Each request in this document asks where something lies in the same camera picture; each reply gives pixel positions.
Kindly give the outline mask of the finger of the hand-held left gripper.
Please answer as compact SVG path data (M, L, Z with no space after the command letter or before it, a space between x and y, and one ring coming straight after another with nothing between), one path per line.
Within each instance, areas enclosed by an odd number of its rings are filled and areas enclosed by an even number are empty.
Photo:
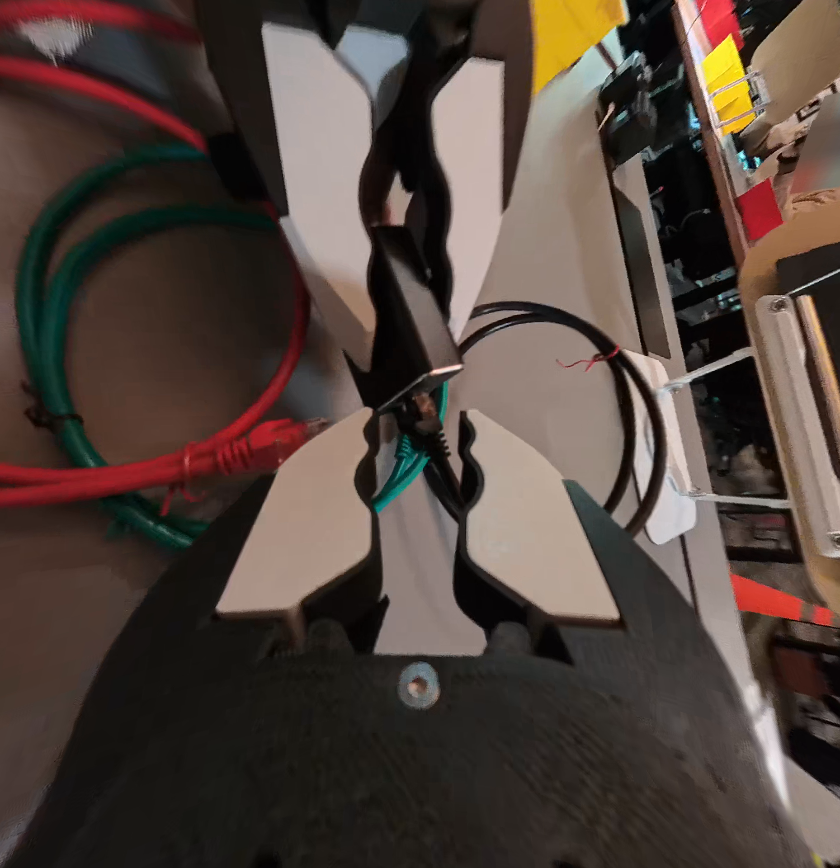
M399 36L351 24L330 47L309 28L261 29L286 196L278 220L363 404L385 409L389 283L361 209L363 173L399 91Z
M451 335L466 327L503 214L504 72L471 57L419 95L419 167L405 223Z

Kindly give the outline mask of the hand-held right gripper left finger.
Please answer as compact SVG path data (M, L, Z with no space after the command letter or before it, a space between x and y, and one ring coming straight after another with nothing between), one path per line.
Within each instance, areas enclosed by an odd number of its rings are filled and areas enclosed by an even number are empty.
M324 627L374 645L386 609L377 486L380 424L359 409L276 472L215 608L220 622L274 623L292 646Z

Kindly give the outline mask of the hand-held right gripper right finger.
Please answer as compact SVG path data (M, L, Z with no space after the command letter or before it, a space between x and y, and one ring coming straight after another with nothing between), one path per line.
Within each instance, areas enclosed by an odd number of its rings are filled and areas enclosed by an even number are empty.
M453 590L486 640L504 624L544 645L558 627L619 627L621 611L566 482L538 450L479 410L459 423Z

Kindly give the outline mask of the black network splitter box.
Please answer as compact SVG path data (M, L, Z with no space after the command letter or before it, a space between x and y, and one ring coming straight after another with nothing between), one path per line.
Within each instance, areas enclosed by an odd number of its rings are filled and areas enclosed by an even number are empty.
M449 381L464 363L410 231L375 226L371 247L377 323L371 367L358 387L364 403L383 413Z

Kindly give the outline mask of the yellow plastic bin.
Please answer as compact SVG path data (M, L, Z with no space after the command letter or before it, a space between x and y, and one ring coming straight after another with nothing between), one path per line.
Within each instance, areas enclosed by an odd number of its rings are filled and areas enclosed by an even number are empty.
M530 1L532 96L628 22L624 1Z

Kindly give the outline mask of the white metal stand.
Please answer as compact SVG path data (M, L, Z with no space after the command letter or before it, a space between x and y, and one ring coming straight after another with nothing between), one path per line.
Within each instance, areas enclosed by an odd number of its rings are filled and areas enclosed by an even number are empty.
M696 503L765 506L791 509L802 535L816 552L840 558L840 407L831 402L831 367L821 347L816 318L804 296L766 295L755 307L757 344L729 354L678 378L665 367L630 351L621 358L634 364L661 412L666 459L661 493L650 507L647 534L660 545L696 524ZM753 360L779 442L780 462L787 473L787 494L777 499L717 495L699 490L691 478L674 394L695 380L741 361Z

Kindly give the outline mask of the black electronic device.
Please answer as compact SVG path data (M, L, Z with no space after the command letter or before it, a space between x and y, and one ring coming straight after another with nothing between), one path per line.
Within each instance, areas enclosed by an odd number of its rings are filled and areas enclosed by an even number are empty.
M610 169L645 152L662 152L658 97L679 78L680 61L668 57L654 68L634 51L603 82L598 92L602 118L598 133Z

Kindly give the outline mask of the red twist tie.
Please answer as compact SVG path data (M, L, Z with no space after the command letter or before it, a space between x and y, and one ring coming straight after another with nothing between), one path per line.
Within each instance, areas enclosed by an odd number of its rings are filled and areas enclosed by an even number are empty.
M609 363L612 359L615 359L621 352L621 346L619 344L615 344L613 349L609 352L598 352L593 356L587 359L579 359L570 363L564 363L560 359L556 359L556 364L561 367L563 370L572 370L576 367L582 367L584 373L588 373L593 367L598 365L599 363Z

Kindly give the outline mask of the small yellow bin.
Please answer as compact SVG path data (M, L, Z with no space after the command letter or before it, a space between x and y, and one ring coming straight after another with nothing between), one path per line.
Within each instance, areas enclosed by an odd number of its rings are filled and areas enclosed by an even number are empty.
M737 134L757 117L738 44L728 35L702 61L713 127L720 137Z

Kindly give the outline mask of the black twist tie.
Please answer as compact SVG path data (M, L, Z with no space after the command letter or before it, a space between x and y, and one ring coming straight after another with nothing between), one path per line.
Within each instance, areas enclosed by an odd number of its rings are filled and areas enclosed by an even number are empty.
M20 384L29 404L24 416L37 429L46 429L53 435L60 432L70 422L84 426L83 418L76 413L57 413L47 407L42 395L27 381Z

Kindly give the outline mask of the red plastic bin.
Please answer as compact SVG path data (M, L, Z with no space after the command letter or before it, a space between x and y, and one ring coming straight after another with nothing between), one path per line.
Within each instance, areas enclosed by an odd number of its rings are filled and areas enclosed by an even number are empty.
M745 236L751 244L783 225L772 179L763 179L738 195L736 206Z

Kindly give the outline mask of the wooden board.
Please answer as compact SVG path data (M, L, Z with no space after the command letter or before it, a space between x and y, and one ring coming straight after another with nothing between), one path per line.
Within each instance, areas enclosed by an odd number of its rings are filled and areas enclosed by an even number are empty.
M767 234L751 249L748 255L746 255L739 280L740 299L743 303L746 327L751 345L757 344L755 307L758 300L766 295L788 295L783 294L779 288L779 279L776 274L777 261L839 241L840 204L826 206L795 216L793 220L783 223L782 226ZM817 321L816 311L811 300L807 302L807 307L811 316L815 317ZM819 325L818 338L821 347L828 353L830 359L827 344ZM830 367L831 397L833 398L831 404L833 407L838 408L840 407L840 389L831 360ZM769 403L766 396L764 396L764 400L767 411L774 409L773 403ZM777 447L783 483L785 483L787 473L783 470L783 465L780 462L779 442L769 413L768 416ZM840 558L834 559L820 556L816 552L816 549L805 541L800 523L794 515L793 520L799 547L805 562L806 574L814 592L829 609L840 615Z

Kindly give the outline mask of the black panel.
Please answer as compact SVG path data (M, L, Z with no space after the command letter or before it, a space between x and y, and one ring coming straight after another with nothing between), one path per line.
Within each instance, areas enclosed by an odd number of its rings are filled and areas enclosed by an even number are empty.
M809 298L840 389L840 241L776 263L783 294Z

